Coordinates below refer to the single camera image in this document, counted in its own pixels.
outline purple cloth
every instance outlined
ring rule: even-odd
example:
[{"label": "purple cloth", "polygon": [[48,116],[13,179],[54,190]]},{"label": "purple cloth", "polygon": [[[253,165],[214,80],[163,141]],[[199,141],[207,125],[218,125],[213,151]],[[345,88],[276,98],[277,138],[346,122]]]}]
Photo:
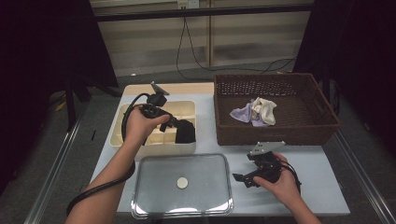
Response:
[{"label": "purple cloth", "polygon": [[230,115],[234,119],[248,123],[250,122],[251,103],[247,103],[244,108],[236,108],[231,111]]},{"label": "purple cloth", "polygon": [[262,121],[262,116],[258,116],[257,119],[251,119],[251,104],[252,103],[247,103],[244,108],[234,109],[231,111],[230,116],[245,123],[249,123],[251,121],[254,127],[269,126],[269,124]]}]

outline power outlet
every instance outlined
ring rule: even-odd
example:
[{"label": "power outlet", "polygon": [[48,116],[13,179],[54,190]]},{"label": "power outlet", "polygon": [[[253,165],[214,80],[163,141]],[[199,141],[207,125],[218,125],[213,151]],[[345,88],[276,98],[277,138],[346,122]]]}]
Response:
[{"label": "power outlet", "polygon": [[188,0],[177,0],[177,7],[178,7],[178,9],[189,8],[189,1]]},{"label": "power outlet", "polygon": [[199,0],[189,0],[188,8],[199,8]]}]

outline clear glass tray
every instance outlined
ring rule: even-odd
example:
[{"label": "clear glass tray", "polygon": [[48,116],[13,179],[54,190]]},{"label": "clear glass tray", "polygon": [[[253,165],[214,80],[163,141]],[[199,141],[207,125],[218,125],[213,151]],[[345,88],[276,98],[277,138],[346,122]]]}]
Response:
[{"label": "clear glass tray", "polygon": [[[188,180],[186,188],[177,185],[181,177]],[[146,157],[139,164],[131,206],[135,218],[229,214],[227,159],[222,154]]]}]

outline human arm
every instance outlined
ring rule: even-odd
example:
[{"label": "human arm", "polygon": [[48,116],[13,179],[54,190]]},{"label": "human arm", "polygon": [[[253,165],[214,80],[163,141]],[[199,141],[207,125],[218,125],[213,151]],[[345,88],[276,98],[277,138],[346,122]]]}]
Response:
[{"label": "human arm", "polygon": [[[281,162],[287,161],[287,159],[279,153],[274,154]],[[272,192],[275,197],[291,211],[297,223],[320,223],[319,219],[304,202],[296,187],[293,174],[287,169],[282,168],[280,178],[274,184],[258,176],[255,176],[253,180],[263,188]]]},{"label": "human arm", "polygon": [[[126,136],[122,146],[85,190],[95,188],[127,174],[145,139],[157,125],[168,120],[168,115],[156,119],[147,119],[141,114],[137,106],[128,118]],[[101,190],[77,203],[70,212],[66,223],[111,223],[117,212],[124,185],[125,182],[122,182],[109,189]]]}]

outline floor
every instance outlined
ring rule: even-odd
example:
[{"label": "floor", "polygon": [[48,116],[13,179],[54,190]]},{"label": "floor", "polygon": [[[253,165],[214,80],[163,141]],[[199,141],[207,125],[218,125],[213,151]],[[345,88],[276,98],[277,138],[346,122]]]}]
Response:
[{"label": "floor", "polygon": [[[260,65],[241,65],[258,67]],[[196,82],[212,78],[213,73],[202,69],[183,70],[184,76],[193,79],[181,78],[177,72],[165,72],[152,75],[135,77],[118,77],[120,88],[130,84],[172,82]],[[45,209],[38,218],[40,223],[62,223],[65,219],[65,207],[86,184],[100,155],[101,147],[106,140],[108,128],[111,125],[120,98],[114,98],[97,89],[90,89],[92,100],[87,105],[87,111],[81,119],[78,135],[72,149],[67,155],[64,168],[56,178],[56,187],[51,191],[47,202],[49,210]],[[83,107],[77,101],[78,109]],[[67,128],[67,114],[65,109],[55,111],[49,108],[49,115],[44,122],[40,137],[28,160],[18,172],[18,177],[9,182],[5,192],[0,197],[0,223],[23,223],[29,216],[37,195],[39,194],[51,166],[57,157],[59,148],[65,137]],[[342,122],[341,131],[350,146],[350,153],[356,155],[362,167],[374,185],[383,196],[392,214],[396,213],[396,159],[386,151],[380,138],[375,133],[367,130],[367,125],[359,118],[359,114],[349,105],[348,101],[341,98],[339,119]],[[372,207],[361,189],[360,183],[345,163],[344,155],[339,143],[333,137],[323,146],[331,162],[340,188],[346,198],[351,214],[343,217],[321,217],[323,223],[381,223],[377,212]],[[163,223],[294,223],[291,217],[211,217],[166,219]],[[149,223],[138,221],[130,216],[118,216],[115,223]]]}]

